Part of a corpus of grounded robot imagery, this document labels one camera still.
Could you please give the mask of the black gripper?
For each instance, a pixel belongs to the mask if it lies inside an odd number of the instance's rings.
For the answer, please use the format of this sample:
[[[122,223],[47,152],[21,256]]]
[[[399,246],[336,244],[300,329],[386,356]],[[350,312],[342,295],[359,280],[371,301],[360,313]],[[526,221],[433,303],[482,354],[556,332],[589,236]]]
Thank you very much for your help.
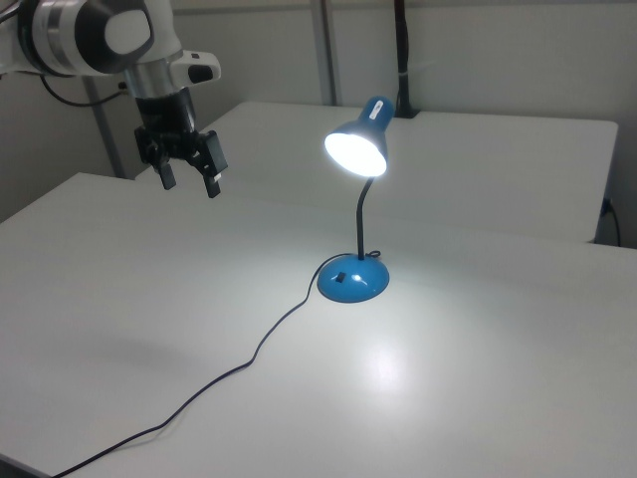
[[[135,100],[142,126],[134,131],[142,162],[158,162],[156,173],[162,187],[170,190],[176,180],[170,158],[191,162],[201,174],[209,198],[221,193],[220,178],[228,167],[218,134],[198,132],[189,89],[160,97]]]

